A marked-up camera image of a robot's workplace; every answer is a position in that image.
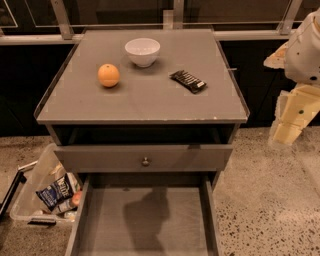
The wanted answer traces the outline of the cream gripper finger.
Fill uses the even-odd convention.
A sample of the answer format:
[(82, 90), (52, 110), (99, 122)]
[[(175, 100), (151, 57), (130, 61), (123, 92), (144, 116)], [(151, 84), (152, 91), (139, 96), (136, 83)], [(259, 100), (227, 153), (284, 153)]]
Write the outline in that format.
[(283, 69), (285, 66), (285, 55), (288, 43), (281, 45), (274, 53), (269, 55), (263, 62), (263, 65), (272, 69)]
[(272, 129), (272, 139), (285, 145), (292, 145), (302, 132), (302, 129), (298, 126), (280, 122), (274, 122)]

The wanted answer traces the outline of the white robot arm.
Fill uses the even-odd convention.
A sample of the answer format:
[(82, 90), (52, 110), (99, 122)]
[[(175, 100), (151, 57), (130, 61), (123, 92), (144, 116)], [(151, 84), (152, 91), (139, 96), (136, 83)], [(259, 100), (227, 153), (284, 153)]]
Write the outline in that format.
[(320, 112), (320, 8), (310, 13), (263, 65), (283, 69), (296, 83), (290, 92), (278, 96), (270, 130), (272, 142), (292, 145)]

